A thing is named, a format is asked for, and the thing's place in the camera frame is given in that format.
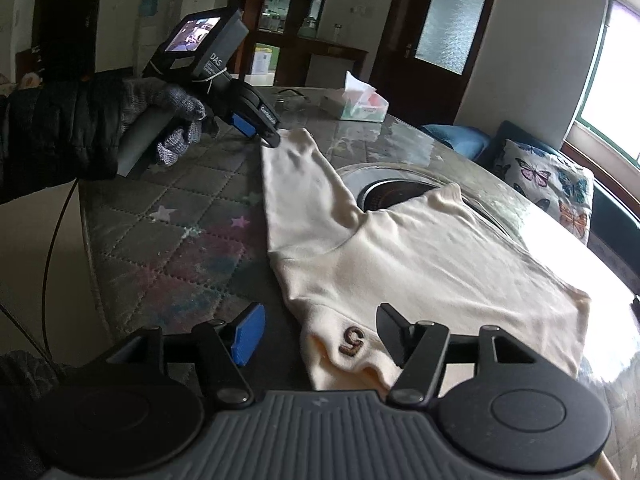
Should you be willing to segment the gray knit gloved left hand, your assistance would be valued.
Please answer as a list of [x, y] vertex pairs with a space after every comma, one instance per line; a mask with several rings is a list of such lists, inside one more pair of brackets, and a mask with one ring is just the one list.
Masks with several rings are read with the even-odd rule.
[[124, 88], [120, 174], [129, 174], [139, 162], [172, 166], [200, 142], [207, 110], [195, 96], [156, 78], [127, 79]]

